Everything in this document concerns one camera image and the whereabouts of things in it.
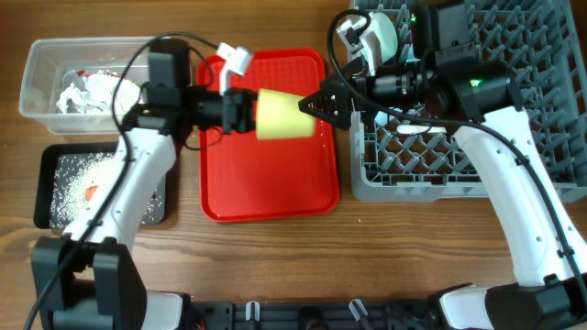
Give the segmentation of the yellow plastic cup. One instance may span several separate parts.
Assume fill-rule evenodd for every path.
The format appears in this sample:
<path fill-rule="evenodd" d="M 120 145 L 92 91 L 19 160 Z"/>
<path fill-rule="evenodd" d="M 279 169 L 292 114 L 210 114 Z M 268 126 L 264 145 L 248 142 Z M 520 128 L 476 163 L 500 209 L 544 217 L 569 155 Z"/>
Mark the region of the yellow plastic cup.
<path fill-rule="evenodd" d="M 316 119 L 302 112 L 303 96 L 259 89 L 256 105 L 258 140 L 310 138 L 316 131 Z"/>

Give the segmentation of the white plastic spoon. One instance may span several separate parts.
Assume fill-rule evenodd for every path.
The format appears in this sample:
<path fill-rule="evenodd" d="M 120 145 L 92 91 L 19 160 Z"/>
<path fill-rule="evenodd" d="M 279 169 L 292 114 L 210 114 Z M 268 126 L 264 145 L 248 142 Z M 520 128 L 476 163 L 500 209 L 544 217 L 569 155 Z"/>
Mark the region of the white plastic spoon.
<path fill-rule="evenodd" d="M 417 126 L 417 125 L 399 125 L 396 128 L 397 135 L 420 135 L 420 134 L 446 134 L 446 128 L 442 126 Z"/>

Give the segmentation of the mint green bowl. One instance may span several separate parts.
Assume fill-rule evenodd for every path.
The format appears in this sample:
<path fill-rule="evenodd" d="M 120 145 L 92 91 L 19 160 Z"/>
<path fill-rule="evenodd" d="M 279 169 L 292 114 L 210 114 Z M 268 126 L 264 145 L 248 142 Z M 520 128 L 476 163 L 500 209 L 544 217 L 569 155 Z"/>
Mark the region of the mint green bowl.
<path fill-rule="evenodd" d="M 360 35 L 361 54 L 375 68 L 393 58 L 398 50 L 398 37 L 391 19 L 381 12 L 371 12 L 370 24 Z"/>

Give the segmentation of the white napkin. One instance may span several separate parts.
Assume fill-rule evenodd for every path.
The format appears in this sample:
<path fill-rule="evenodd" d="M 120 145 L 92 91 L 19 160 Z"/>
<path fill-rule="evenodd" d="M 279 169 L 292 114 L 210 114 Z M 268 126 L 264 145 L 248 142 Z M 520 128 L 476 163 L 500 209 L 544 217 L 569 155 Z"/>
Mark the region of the white napkin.
<path fill-rule="evenodd" d="M 119 116 L 135 104 L 143 102 L 139 85 L 128 79 L 96 74 L 80 78 L 77 71 L 68 71 L 62 78 L 63 88 L 56 106 L 63 114 L 100 115 L 112 107 Z"/>

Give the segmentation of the red chili wrapper scrap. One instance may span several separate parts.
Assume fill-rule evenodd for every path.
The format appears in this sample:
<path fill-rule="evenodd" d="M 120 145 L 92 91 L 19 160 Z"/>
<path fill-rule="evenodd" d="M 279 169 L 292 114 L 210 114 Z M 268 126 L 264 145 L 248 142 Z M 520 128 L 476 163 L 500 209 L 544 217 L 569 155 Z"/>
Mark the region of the red chili wrapper scrap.
<path fill-rule="evenodd" d="M 79 70 L 76 72 L 76 74 L 80 77 L 80 78 L 89 78 L 92 75 L 95 75 L 94 72 L 89 72 L 89 71 L 85 71 L 85 70 Z M 104 76 L 109 76 L 109 77 L 115 77 L 115 78 L 119 78 L 120 75 L 117 74 L 116 72 L 112 72 L 109 70 L 99 70 L 96 72 L 96 74 L 100 74 L 100 75 L 104 75 Z"/>

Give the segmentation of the orange carrot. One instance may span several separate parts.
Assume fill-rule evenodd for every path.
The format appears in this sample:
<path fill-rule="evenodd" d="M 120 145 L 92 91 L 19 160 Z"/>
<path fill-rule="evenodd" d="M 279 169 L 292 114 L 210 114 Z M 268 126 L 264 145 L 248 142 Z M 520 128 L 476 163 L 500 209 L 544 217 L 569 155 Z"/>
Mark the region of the orange carrot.
<path fill-rule="evenodd" d="M 90 202 L 90 201 L 92 200 L 92 198 L 93 198 L 93 196 L 94 196 L 94 194 L 95 194 L 95 191 L 97 190 L 97 188 L 98 188 L 98 186 L 97 186 L 97 185 L 93 185 L 93 186 L 90 186 L 90 187 L 88 187 L 88 188 L 85 190 L 85 195 L 84 195 L 84 197 L 85 197 L 85 200 L 86 200 L 87 202 Z"/>

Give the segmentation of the white rice pile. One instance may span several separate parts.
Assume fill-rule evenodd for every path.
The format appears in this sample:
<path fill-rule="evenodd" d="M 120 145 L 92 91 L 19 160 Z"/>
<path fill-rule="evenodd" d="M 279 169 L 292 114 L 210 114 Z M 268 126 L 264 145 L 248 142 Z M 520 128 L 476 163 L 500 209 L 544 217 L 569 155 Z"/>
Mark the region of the white rice pile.
<path fill-rule="evenodd" d="M 113 152 L 59 156 L 50 204 L 50 227 L 64 228 L 89 204 L 85 190 L 99 186 L 111 171 Z"/>

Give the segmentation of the light blue plate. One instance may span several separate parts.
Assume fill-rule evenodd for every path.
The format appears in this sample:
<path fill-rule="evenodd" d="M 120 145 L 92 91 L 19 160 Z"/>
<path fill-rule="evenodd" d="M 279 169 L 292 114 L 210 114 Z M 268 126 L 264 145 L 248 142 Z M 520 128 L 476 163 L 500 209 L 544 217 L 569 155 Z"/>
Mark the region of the light blue plate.
<path fill-rule="evenodd" d="M 405 56 L 406 62 L 418 62 L 419 59 L 414 54 L 414 47 L 412 45 L 405 45 L 401 56 Z M 387 127 L 394 120 L 394 116 L 379 112 L 375 116 L 374 122 L 380 126 Z"/>

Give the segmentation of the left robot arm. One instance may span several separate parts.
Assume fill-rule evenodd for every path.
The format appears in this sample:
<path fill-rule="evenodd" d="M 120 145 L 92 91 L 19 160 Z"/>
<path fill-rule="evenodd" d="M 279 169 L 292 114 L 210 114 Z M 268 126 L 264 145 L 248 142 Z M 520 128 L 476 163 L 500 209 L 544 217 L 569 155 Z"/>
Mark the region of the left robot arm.
<path fill-rule="evenodd" d="M 224 61 L 214 77 L 218 89 L 195 84 L 190 57 L 195 35 L 170 32 L 141 47 L 149 78 L 124 114 L 111 171 L 93 198 L 59 237 L 41 237 L 32 249 L 37 299 L 26 326 L 46 329 L 197 329 L 201 318 L 186 293 L 150 291 L 131 250 L 158 184 L 174 167 L 194 129 L 222 134 L 255 127 L 255 92 L 233 88 L 252 54 L 219 43 Z"/>

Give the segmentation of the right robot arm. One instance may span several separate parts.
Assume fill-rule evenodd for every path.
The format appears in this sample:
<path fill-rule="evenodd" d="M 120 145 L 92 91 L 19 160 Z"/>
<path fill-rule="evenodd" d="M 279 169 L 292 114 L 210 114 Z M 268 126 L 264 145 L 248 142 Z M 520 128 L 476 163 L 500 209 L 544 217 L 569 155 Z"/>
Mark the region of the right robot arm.
<path fill-rule="evenodd" d="M 512 71 L 483 61 L 461 1 L 413 4 L 408 18 L 415 61 L 377 65 L 389 20 L 347 9 L 327 41 L 342 39 L 366 56 L 358 73 L 337 67 L 300 109 L 348 129 L 355 109 L 382 112 L 423 129 L 453 127 L 504 231 L 515 281 L 472 284 L 428 299 L 428 329 L 565 329 L 586 320 L 586 243 L 570 220 L 532 137 Z"/>

